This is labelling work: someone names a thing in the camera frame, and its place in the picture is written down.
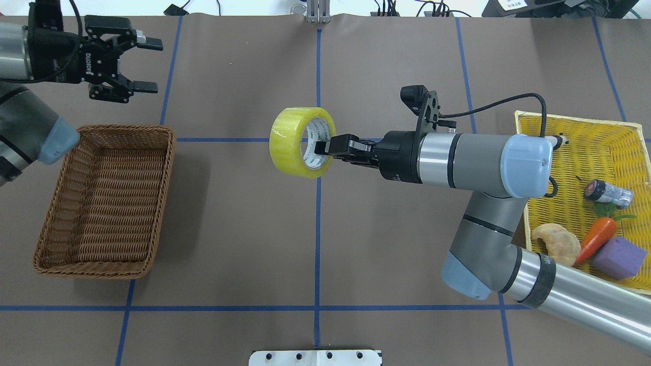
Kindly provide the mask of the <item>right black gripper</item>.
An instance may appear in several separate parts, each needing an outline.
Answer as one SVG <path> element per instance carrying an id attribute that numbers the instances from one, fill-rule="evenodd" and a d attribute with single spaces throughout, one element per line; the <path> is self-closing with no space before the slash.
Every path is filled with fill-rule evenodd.
<path id="1" fill-rule="evenodd" d="M 414 131 L 390 131 L 378 142 L 343 134 L 333 136 L 330 141 L 316 141 L 314 152 L 377 169 L 386 180 L 421 182 L 417 173 L 416 141 Z"/>

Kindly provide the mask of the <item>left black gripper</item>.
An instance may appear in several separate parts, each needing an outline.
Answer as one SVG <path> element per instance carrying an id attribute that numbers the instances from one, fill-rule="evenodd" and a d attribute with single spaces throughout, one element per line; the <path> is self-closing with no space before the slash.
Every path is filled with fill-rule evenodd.
<path id="1" fill-rule="evenodd" d="M 128 18 L 87 15 L 86 36 L 62 30 L 63 19 L 30 15 L 26 46 L 30 79 L 89 84 L 89 97 L 128 103 L 135 93 L 158 93 L 158 84 L 131 81 L 119 70 L 120 57 L 132 48 L 163 51 L 161 39 L 135 30 Z"/>

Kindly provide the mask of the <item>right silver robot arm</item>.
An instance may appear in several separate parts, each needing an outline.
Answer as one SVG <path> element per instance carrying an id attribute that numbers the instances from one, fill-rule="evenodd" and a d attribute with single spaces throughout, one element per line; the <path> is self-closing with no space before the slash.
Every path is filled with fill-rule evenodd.
<path id="1" fill-rule="evenodd" d="M 472 192 L 442 278 L 469 297 L 502 293 L 649 355 L 649 299 L 512 243 L 527 201 L 547 191 L 553 144 L 544 137 L 391 131 L 346 134 L 310 153 L 377 168 L 387 180 Z"/>

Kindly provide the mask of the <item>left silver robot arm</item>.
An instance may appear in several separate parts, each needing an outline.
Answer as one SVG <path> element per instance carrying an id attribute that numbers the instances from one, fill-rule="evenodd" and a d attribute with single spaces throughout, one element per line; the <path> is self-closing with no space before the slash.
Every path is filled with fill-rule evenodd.
<path id="1" fill-rule="evenodd" d="M 91 100 L 128 103 L 136 93 L 158 92 L 154 82 L 132 81 L 120 72 L 121 56 L 133 48 L 163 50 L 127 18 L 88 15 L 75 33 L 60 16 L 30 14 L 26 26 L 2 23 L 2 183 L 35 161 L 53 164 L 78 144 L 67 121 L 28 88 L 29 83 L 88 83 Z"/>

